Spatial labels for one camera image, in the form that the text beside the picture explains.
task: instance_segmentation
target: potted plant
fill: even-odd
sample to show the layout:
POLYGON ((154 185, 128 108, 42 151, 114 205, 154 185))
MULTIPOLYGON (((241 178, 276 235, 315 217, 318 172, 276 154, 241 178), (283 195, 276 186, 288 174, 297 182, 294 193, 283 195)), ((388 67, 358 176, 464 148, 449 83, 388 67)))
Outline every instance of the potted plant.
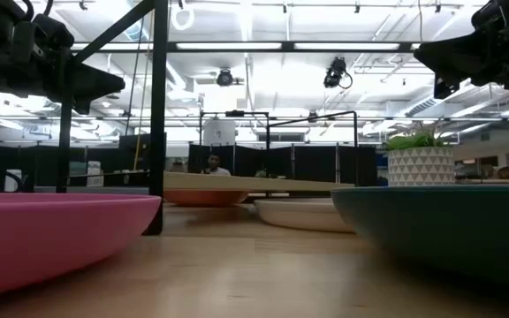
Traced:
POLYGON ((408 136, 388 141, 389 186, 434 186, 455 183, 452 148, 436 137, 437 123, 420 124, 408 136))

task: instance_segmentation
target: ceiling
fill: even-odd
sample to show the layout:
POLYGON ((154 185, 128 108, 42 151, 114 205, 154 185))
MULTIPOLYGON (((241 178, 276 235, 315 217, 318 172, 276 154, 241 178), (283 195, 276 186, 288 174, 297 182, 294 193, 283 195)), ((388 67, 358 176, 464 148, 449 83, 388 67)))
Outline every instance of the ceiling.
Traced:
MULTIPOLYGON (((32 2, 37 12, 42 12, 46 5, 45 0, 32 2)), ((171 18, 169 23, 169 39, 172 42, 429 42, 473 32, 470 18, 486 2, 423 0, 420 9, 417 0, 188 0, 181 10, 178 1, 173 1, 171 16, 176 15, 176 18, 171 18), (360 3, 359 13, 355 13, 356 3, 360 3), (436 12, 436 4, 441 4, 440 12, 436 12), (187 21, 190 11, 194 19, 187 21)), ((86 0, 87 10, 83 11, 77 0, 55 0, 51 17, 64 22, 76 42, 91 42, 135 3, 131 0, 86 0)), ((152 39, 151 30, 149 14, 143 20, 143 41, 152 39)), ((139 22, 121 34, 116 42, 136 42, 140 31, 139 22)), ((142 48, 146 50, 147 45, 143 44, 142 48)), ((94 101, 93 115, 118 117, 131 109, 134 116, 149 116, 150 56, 146 53, 95 54, 86 61, 123 76, 126 83, 118 99, 104 97, 94 101)), ((311 110, 320 115, 356 110, 362 117, 397 116, 429 99, 434 79, 431 70, 410 54, 170 53, 168 66, 171 84, 166 98, 166 117, 197 117, 201 107, 206 111, 237 108, 269 111, 271 116, 280 117, 305 117, 311 110), (325 71, 334 57, 343 57, 353 76, 353 85, 347 90, 323 87, 325 71), (222 68, 229 68, 235 78, 248 77, 248 90, 244 84, 228 88, 214 84, 222 68), (247 91, 252 102, 247 101, 247 91)), ((434 106, 413 116, 451 116, 488 100, 494 102, 468 115, 496 116, 499 114, 496 102, 501 102, 498 97, 504 93, 498 85, 467 86, 452 98, 435 102, 434 106)), ((501 110, 508 107, 508 102, 502 102, 501 110)), ((23 110, 30 112, 28 105, 23 110)), ((121 132, 126 123, 121 119, 118 123, 110 121, 108 125, 121 132)), ((462 123, 454 129, 460 131, 462 126, 475 124, 462 123)), ((130 128, 139 125, 146 127, 149 121, 130 122, 130 128)), ((166 125, 194 130, 197 119, 169 119, 166 125)), ((366 125, 378 125, 378 122, 360 123, 360 126, 366 125)), ((342 127, 330 129, 330 133, 348 133, 343 132, 342 127)), ((362 133, 397 132, 389 125, 381 128, 380 132, 371 128, 362 133)))

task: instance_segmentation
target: white ceiling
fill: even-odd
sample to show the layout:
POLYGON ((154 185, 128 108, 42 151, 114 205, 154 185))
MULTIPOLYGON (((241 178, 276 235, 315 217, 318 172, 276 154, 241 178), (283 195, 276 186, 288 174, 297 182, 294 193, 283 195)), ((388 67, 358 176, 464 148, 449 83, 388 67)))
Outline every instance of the white ceiling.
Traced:
MULTIPOLYGON (((32 0, 37 12, 46 5, 44 0, 32 0)), ((288 14, 283 12, 282 0, 188 0, 186 8, 194 11, 194 23, 179 31, 170 23, 170 41, 410 41, 443 40, 469 34, 472 14, 487 3, 486 0, 441 0, 441 12, 436 13, 436 0, 422 1, 422 14, 417 0, 360 0, 361 12, 356 14, 355 1, 287 0, 288 14)), ((87 11, 78 1, 55 0, 51 17, 63 21, 74 34, 76 42, 90 42, 126 13, 131 0, 87 0, 87 11)), ((172 1, 171 14, 180 11, 178 1, 172 1)), ((186 13, 178 13, 178 21, 186 22, 186 13)), ((145 18, 144 32, 151 32, 150 14, 145 18)), ((129 42, 127 34, 116 41, 129 42)), ((150 108, 152 60, 139 54, 95 54, 87 64, 125 77, 126 89, 112 101, 102 98, 93 109, 105 115, 117 116, 129 109, 131 83, 136 78, 133 93, 133 113, 139 115, 144 97, 145 109, 150 108), (144 81, 147 89, 143 90, 144 81), (104 108, 103 101, 113 104, 104 108)), ((363 111, 367 116, 392 113, 390 105, 412 105, 432 91, 433 73, 410 55, 398 54, 333 54, 333 53, 252 53, 250 90, 255 110, 269 110, 279 116, 306 116, 309 110, 332 112, 363 111), (353 86, 341 89, 323 87, 326 68, 334 57, 344 57, 353 75, 353 86)), ((168 62, 183 78, 195 79, 192 96, 207 94, 214 85, 202 85, 212 79, 223 67, 230 68, 235 77, 246 77, 246 59, 243 53, 173 53, 168 62)), ((500 94, 500 87, 493 92, 500 94)), ((239 99, 246 98, 244 87, 234 92, 239 99)), ((167 116, 175 110, 197 114, 195 99, 167 98, 167 116)), ((477 88, 447 102, 460 103, 467 108, 490 99, 487 87, 477 88)), ((439 116, 444 115, 444 104, 439 116)))

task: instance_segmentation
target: black metal frame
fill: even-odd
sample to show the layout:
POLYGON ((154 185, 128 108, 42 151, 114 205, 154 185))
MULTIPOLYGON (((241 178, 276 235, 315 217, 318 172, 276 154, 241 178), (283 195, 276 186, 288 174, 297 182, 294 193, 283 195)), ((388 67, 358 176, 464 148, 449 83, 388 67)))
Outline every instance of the black metal frame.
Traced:
MULTIPOLYGON (((153 78, 150 123, 150 160, 152 163, 163 163, 166 157, 164 141, 164 109, 166 95, 166 54, 168 48, 168 23, 170 2, 168 0, 142 0, 134 6, 123 18, 115 22, 105 32, 89 43, 86 48, 74 56, 66 67, 65 91, 62 101, 60 119, 60 141, 58 145, 57 193, 67 191, 66 183, 69 176, 70 162, 70 128, 72 125, 73 83, 76 68, 88 57, 99 51, 105 44, 112 42, 128 27, 142 19, 149 12, 156 10, 154 21, 153 78)), ((150 166, 150 180, 148 192, 150 195, 163 195, 164 165, 150 166)), ((145 231, 145 235, 158 235, 163 229, 163 207, 160 206, 155 218, 145 231)))
MULTIPOLYGON (((329 115, 323 115, 323 116, 310 116, 310 117, 305 117, 305 118, 301 118, 301 119, 288 120, 288 121, 284 121, 282 123, 276 123, 276 124, 269 125, 267 127, 267 135, 266 135, 266 144, 268 145, 267 147, 268 148, 270 147, 270 128, 271 127, 278 127, 281 125, 301 123, 301 122, 314 120, 314 119, 321 119, 321 118, 328 118, 330 120, 335 120, 335 117, 339 117, 339 116, 343 116, 343 115, 347 115, 347 114, 353 114, 354 147, 358 148, 359 147, 359 132, 358 132, 358 126, 357 126, 357 112, 354 110, 343 111, 343 112, 329 114, 329 115)), ((357 153, 357 156, 354 158, 354 185, 359 186, 359 156, 358 156, 358 153, 357 153)))

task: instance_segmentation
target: green plant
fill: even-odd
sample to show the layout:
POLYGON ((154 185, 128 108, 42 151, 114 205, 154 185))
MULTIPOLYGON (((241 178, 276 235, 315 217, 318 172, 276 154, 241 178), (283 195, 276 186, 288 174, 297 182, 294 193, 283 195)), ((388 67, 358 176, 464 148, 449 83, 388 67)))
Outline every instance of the green plant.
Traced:
POLYGON ((437 124, 424 125, 419 123, 415 127, 415 132, 409 136, 396 136, 388 140, 386 148, 388 150, 401 150, 408 148, 422 147, 444 147, 445 143, 440 139, 441 133, 436 136, 437 124))

